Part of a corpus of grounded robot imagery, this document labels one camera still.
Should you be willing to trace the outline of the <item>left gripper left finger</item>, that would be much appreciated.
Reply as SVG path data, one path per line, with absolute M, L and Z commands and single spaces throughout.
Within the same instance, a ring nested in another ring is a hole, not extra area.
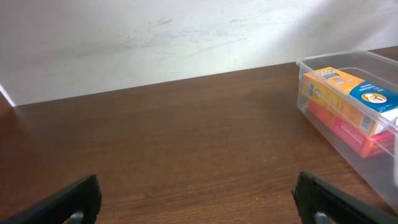
M 95 223 L 102 194 L 95 174 L 68 185 L 31 207 L 2 220 L 3 224 L 53 224 L 72 220 Z

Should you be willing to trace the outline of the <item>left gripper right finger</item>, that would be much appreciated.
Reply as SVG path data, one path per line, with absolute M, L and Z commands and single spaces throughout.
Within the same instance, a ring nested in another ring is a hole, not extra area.
M 302 223 L 393 223 L 376 209 L 308 172 L 300 172 L 292 195 Z

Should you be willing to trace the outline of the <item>orange medicine box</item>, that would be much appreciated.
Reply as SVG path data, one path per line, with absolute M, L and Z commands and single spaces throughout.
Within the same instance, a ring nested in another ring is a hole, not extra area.
M 379 134 L 368 136 L 312 100 L 308 100 L 307 108 L 362 158 L 376 157 L 388 152 L 394 152 L 394 135 L 391 132 L 383 131 Z

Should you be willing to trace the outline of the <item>yellow Woods medicine box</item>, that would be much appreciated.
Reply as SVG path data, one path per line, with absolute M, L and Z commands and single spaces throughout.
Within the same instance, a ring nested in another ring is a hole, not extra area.
M 305 73 L 302 94 L 370 136 L 387 129 L 376 118 L 397 124 L 396 91 L 333 67 Z

